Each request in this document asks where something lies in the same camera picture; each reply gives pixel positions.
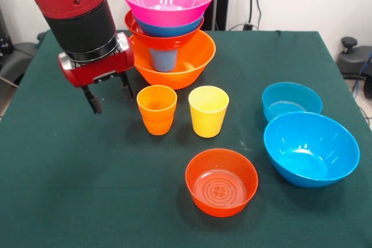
orange cup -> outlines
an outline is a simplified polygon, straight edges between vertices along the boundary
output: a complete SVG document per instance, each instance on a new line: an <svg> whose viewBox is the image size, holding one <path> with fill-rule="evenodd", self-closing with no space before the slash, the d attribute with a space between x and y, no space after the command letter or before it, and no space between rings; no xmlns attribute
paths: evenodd
<svg viewBox="0 0 372 248"><path fill-rule="evenodd" d="M151 85L137 95L137 104L147 131L156 136L168 133L176 111L177 94L165 85Z"/></svg>

cup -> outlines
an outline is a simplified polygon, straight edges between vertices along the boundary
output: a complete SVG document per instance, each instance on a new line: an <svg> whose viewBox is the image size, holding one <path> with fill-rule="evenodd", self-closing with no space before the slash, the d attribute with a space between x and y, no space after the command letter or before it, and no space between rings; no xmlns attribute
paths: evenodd
<svg viewBox="0 0 372 248"><path fill-rule="evenodd" d="M212 138L221 131L229 98L218 87L197 87L188 95L192 127L203 138Z"/></svg>
<svg viewBox="0 0 372 248"><path fill-rule="evenodd" d="M176 68L178 49L172 51L157 51L149 49L152 58L152 67L158 72L170 72Z"/></svg>
<svg viewBox="0 0 372 248"><path fill-rule="evenodd" d="M137 104L147 131L156 136L168 133L176 110L177 94L170 87L151 85L137 95Z"/></svg>

blue bowl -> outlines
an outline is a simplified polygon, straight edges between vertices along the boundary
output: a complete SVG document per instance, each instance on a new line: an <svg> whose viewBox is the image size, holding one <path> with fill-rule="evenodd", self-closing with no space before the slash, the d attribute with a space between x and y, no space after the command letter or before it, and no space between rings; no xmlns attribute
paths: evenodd
<svg viewBox="0 0 372 248"><path fill-rule="evenodd" d="M321 113L323 103L313 90L294 82L279 82L262 94L263 112L268 122L285 113Z"/></svg>
<svg viewBox="0 0 372 248"><path fill-rule="evenodd" d="M200 22L202 21L203 17L198 19L197 21L186 24L184 26L176 26L176 27L162 27L162 26L153 26L151 24L144 23L143 21L137 21L139 27L142 31L148 35L153 37L176 37L190 33L198 28Z"/></svg>
<svg viewBox="0 0 372 248"><path fill-rule="evenodd" d="M263 139L276 170L296 186L333 184L352 173L359 163L353 135L320 114L283 114L267 125Z"/></svg>

red bowl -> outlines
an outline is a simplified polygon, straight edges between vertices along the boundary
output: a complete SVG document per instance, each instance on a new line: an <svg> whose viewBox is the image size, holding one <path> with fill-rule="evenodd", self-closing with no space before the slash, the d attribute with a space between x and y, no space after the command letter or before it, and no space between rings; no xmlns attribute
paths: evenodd
<svg viewBox="0 0 372 248"><path fill-rule="evenodd" d="M228 149L209 149L196 155L187 165L185 179L196 206L214 217L242 211L258 187L253 164Z"/></svg>

bowl bottom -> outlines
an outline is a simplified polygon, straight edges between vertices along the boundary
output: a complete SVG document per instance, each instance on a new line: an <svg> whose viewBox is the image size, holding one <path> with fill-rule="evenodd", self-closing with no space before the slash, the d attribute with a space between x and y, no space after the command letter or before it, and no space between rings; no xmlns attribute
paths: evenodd
<svg viewBox="0 0 372 248"><path fill-rule="evenodd" d="M306 109L295 102L279 101L270 105L270 111L276 116L290 112L305 112Z"/></svg>
<svg viewBox="0 0 372 248"><path fill-rule="evenodd" d="M307 149L285 151L277 161L288 171L311 179L324 179L328 173L323 159Z"/></svg>
<svg viewBox="0 0 372 248"><path fill-rule="evenodd" d="M247 194L243 182L232 172L215 169L203 173L194 185L195 196L215 207L234 207L242 204Z"/></svg>

